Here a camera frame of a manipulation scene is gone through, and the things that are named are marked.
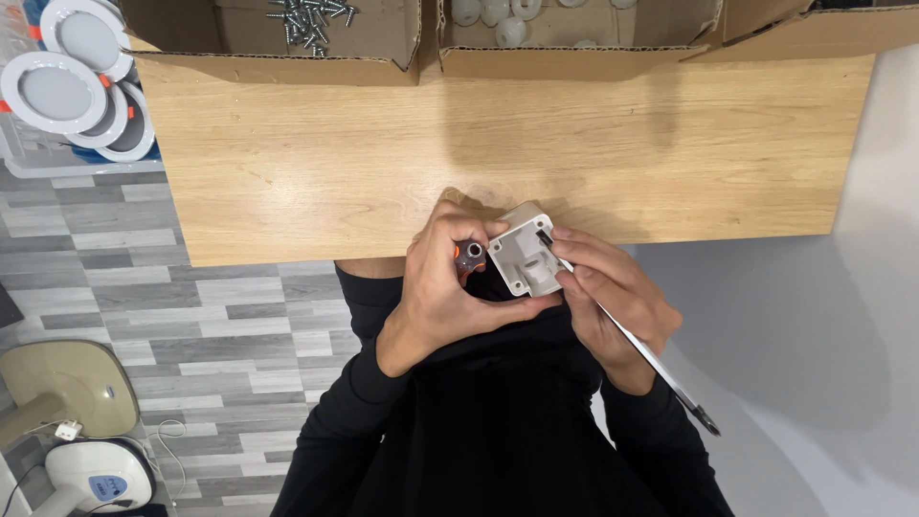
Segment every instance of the sleeve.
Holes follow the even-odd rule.
[[[366,344],[303,424],[271,517],[344,515],[407,383],[381,372],[376,343]]]
[[[669,515],[733,516],[698,431],[660,375],[648,395],[628,395],[608,379],[600,395],[609,438]]]

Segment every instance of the wooden table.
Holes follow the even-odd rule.
[[[531,83],[447,80],[423,48],[415,88],[139,62],[192,264],[401,255],[442,195],[616,243],[826,234],[874,62]]]

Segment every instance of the cardboard box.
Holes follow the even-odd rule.
[[[137,59],[199,70],[237,83],[415,86],[420,0],[349,0],[357,7],[329,19],[329,57],[288,46],[280,11],[266,0],[120,0],[129,30],[159,52]]]
[[[578,7],[542,0],[524,39],[542,47],[500,49],[494,28],[481,20],[468,27],[453,23],[450,1],[437,1],[437,54],[444,75],[582,81],[631,79],[703,53],[708,46],[696,42],[715,27],[721,7],[721,0],[639,0],[630,9],[616,9],[609,0],[586,0]],[[573,48],[581,40],[598,46]]]
[[[712,49],[691,63],[855,57],[919,42],[919,0],[813,9],[812,0],[724,0]]]

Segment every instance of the person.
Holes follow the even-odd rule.
[[[458,280],[455,243],[507,228],[441,201],[405,258],[336,263],[361,352],[272,517],[732,515],[683,407],[596,302],[658,354],[680,314],[626,252],[561,227],[563,299],[515,299],[487,264]]]

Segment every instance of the hand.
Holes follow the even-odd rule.
[[[552,229],[552,238],[552,253],[575,264],[574,274],[560,271],[555,277],[571,307],[574,333],[615,387],[647,395],[656,372],[596,303],[657,355],[683,324],[682,315],[625,251],[586,232],[559,226]]]
[[[460,286],[453,263],[456,243],[472,239],[488,248],[507,221],[483,223],[452,201],[435,207],[417,242],[408,247],[403,295],[377,338],[377,362],[389,377],[408,372],[434,350],[469,336],[533,319],[562,298],[550,294],[486,302]]]

